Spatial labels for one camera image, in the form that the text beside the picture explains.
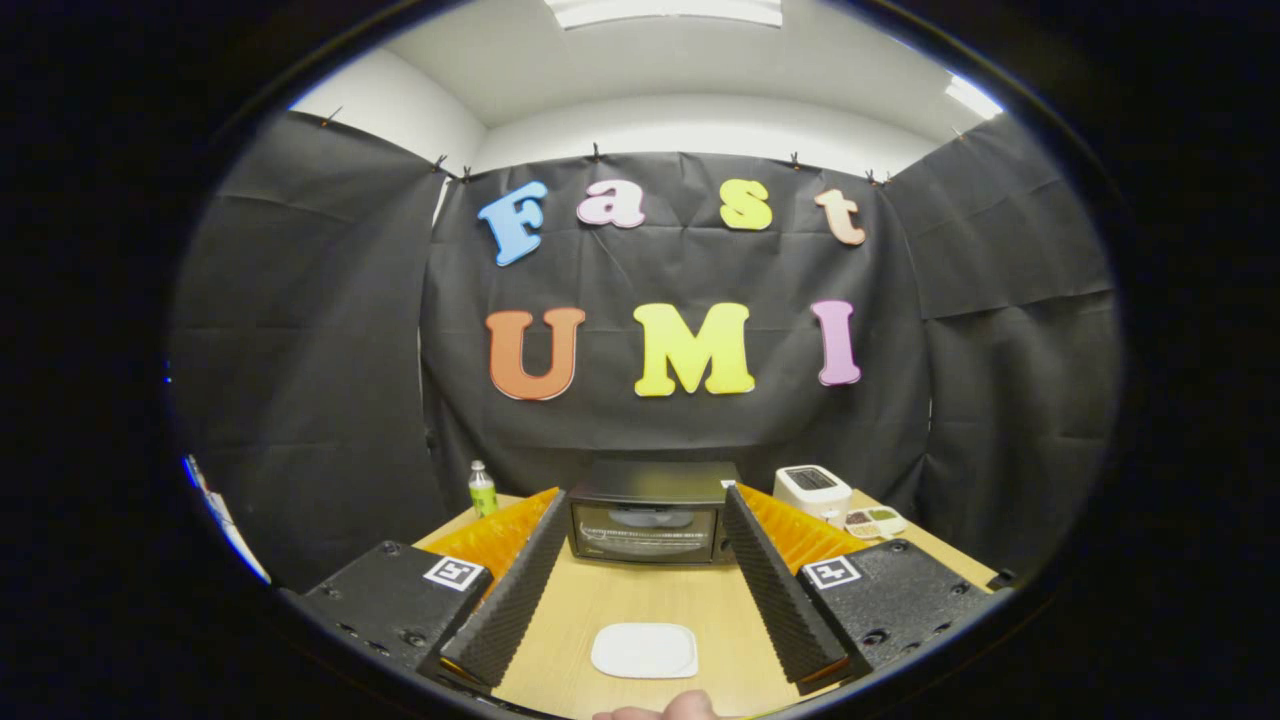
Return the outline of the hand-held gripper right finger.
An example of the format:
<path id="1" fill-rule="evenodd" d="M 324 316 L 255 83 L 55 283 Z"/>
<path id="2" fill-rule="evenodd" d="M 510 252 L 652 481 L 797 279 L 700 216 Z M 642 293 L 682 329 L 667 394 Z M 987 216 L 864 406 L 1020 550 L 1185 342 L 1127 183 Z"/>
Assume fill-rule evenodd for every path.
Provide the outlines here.
<path id="1" fill-rule="evenodd" d="M 961 577 L 901 537 L 863 544 L 731 484 L 724 529 L 787 682 L 803 694 L 905 664 L 1012 588 Z"/>

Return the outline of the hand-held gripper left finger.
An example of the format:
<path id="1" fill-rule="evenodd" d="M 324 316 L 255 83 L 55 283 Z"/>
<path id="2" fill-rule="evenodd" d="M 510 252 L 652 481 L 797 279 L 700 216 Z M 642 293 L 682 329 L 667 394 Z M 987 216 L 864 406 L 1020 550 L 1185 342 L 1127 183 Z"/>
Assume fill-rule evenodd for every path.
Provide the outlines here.
<path id="1" fill-rule="evenodd" d="M 548 489 L 424 548 L 384 539 L 303 592 L 282 589 L 365 676 L 429 696 L 490 696 L 534 619 L 567 532 Z"/>

